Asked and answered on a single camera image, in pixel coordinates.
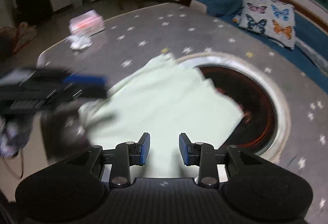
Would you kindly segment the butterfly print cushion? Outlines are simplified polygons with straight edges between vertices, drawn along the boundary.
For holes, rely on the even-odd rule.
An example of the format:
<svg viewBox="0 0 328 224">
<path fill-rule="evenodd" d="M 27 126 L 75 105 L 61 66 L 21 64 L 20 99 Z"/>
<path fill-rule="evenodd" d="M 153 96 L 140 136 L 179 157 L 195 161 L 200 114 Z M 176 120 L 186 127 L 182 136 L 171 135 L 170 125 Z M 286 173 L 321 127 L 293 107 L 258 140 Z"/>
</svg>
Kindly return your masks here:
<svg viewBox="0 0 328 224">
<path fill-rule="evenodd" d="M 242 8 L 232 19 L 239 28 L 266 36 L 282 48 L 295 47 L 294 6 L 273 0 L 242 0 Z"/>
</svg>

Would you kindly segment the round induction cooktop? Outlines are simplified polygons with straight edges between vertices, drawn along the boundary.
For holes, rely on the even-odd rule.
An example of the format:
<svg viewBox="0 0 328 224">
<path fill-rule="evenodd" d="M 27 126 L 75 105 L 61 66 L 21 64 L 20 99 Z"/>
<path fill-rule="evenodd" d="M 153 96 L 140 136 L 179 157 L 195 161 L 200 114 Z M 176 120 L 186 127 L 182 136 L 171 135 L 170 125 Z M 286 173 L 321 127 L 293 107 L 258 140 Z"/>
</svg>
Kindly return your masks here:
<svg viewBox="0 0 328 224">
<path fill-rule="evenodd" d="M 278 85 L 232 54 L 197 53 L 176 61 L 184 68 L 199 69 L 219 94 L 231 98 L 243 111 L 242 120 L 220 148 L 236 145 L 278 164 L 291 132 L 290 108 Z"/>
</svg>

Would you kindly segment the pale green t-shirt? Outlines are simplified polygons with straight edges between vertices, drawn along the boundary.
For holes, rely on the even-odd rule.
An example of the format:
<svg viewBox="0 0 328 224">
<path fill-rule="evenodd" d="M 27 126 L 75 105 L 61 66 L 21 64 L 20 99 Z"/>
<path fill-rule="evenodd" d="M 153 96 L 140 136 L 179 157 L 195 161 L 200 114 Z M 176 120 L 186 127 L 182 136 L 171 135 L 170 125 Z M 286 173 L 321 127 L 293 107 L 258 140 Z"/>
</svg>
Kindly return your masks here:
<svg viewBox="0 0 328 224">
<path fill-rule="evenodd" d="M 196 177 L 179 150 L 179 135 L 219 148 L 243 118 L 240 106 L 221 94 L 196 68 L 177 65 L 172 54 L 151 59 L 109 90 L 109 98 L 88 102 L 78 111 L 90 143 L 113 149 L 150 134 L 144 166 L 132 178 Z"/>
</svg>

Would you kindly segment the pink tissue box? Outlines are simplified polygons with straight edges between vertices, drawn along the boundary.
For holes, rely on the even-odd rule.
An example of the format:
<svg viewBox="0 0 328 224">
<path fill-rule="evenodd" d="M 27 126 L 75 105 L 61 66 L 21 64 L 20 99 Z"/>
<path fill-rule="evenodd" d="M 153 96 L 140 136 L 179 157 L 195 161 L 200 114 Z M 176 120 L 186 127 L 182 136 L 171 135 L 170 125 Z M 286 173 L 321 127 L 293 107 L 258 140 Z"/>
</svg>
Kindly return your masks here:
<svg viewBox="0 0 328 224">
<path fill-rule="evenodd" d="M 68 28 L 72 35 L 92 36 L 105 30 L 105 24 L 102 16 L 95 10 L 90 10 L 71 19 Z"/>
</svg>

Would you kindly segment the blue bench sofa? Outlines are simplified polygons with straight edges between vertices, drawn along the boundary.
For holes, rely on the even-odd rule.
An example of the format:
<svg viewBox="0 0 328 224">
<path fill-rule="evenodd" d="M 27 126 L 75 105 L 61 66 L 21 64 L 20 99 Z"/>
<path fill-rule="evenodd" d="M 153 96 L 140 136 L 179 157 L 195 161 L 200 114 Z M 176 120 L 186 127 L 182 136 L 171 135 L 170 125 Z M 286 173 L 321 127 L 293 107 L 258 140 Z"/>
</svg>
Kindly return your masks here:
<svg viewBox="0 0 328 224">
<path fill-rule="evenodd" d="M 192 0 L 205 13 L 262 41 L 327 91 L 327 33 L 274 0 Z"/>
</svg>

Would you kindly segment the crumpled white tissue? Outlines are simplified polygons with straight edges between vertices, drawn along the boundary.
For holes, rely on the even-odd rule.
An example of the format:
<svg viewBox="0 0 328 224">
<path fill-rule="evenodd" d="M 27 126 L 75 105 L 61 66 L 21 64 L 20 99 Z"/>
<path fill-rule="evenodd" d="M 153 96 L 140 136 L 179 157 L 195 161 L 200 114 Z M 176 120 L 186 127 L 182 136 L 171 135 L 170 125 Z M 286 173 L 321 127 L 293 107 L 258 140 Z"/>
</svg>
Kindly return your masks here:
<svg viewBox="0 0 328 224">
<path fill-rule="evenodd" d="M 70 35 L 66 41 L 70 42 L 70 48 L 74 51 L 81 51 L 92 45 L 91 39 L 85 35 Z"/>
</svg>

